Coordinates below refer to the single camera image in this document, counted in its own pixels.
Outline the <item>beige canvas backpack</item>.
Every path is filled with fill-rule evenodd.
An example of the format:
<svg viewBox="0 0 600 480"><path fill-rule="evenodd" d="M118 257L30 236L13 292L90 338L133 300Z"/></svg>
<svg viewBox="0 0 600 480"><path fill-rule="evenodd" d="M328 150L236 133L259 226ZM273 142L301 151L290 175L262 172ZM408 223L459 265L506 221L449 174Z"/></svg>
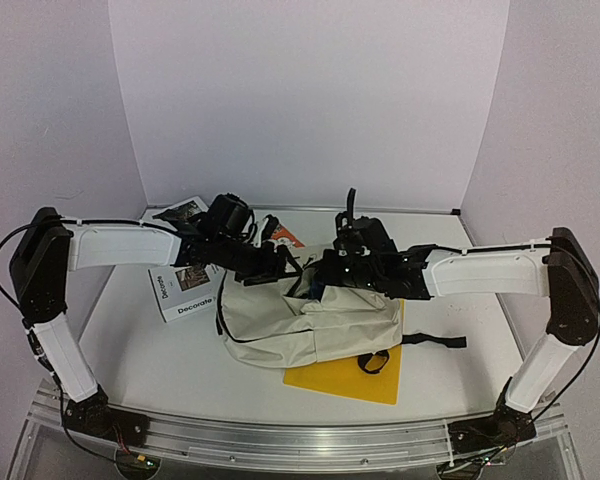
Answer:
<svg viewBox="0 0 600 480"><path fill-rule="evenodd" d="M464 349L464 337L405 335L399 300L347 287L325 286L320 301L307 298L316 282L317 258L301 277L254 286L227 273L221 281L216 323L225 348L237 361L287 369L345 359L369 358L397 345L423 342Z"/></svg>

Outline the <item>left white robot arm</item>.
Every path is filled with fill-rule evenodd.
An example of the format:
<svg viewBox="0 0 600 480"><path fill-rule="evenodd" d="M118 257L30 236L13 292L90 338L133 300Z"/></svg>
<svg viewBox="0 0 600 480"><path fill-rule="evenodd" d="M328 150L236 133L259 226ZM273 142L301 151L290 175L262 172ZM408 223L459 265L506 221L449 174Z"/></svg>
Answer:
<svg viewBox="0 0 600 480"><path fill-rule="evenodd" d="M32 220L0 239L0 293L19 312L31 349L52 381L77 403L77 420L107 434L114 413L70 320L74 278L119 267L216 265L250 284L289 277L300 268L288 248L258 241L261 229L248 207L212 207L180 217L164 212L139 218L76 218L42 207Z"/></svg>

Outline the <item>white Decorate furniture book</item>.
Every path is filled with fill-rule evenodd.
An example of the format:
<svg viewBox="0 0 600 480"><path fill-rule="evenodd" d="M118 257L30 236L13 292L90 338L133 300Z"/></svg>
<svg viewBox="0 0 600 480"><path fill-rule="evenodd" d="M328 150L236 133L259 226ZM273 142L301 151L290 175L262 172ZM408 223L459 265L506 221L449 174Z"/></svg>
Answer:
<svg viewBox="0 0 600 480"><path fill-rule="evenodd" d="M164 322L195 317L214 307L224 273L215 265L150 268L149 279Z"/></svg>

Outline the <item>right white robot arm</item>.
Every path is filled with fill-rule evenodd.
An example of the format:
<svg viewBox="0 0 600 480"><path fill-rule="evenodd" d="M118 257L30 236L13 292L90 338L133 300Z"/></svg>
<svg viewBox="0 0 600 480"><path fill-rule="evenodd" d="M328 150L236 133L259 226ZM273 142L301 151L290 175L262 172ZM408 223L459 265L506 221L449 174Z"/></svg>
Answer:
<svg viewBox="0 0 600 480"><path fill-rule="evenodd" d="M599 280L567 228L525 243L464 249L421 244L389 251L345 239L323 253L317 275L325 285L391 299L478 294L548 299L544 332L503 390L508 412L530 413L571 356L600 339Z"/></svg>

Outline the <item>blue glasses case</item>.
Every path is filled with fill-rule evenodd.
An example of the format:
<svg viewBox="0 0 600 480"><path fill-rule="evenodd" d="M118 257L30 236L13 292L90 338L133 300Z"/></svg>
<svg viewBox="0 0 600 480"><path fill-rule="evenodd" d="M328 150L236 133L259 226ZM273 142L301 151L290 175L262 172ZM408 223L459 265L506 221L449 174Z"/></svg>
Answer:
<svg viewBox="0 0 600 480"><path fill-rule="evenodd" d="M324 294L325 285L321 282L313 282L309 288L307 298L310 300L318 300L322 299Z"/></svg>

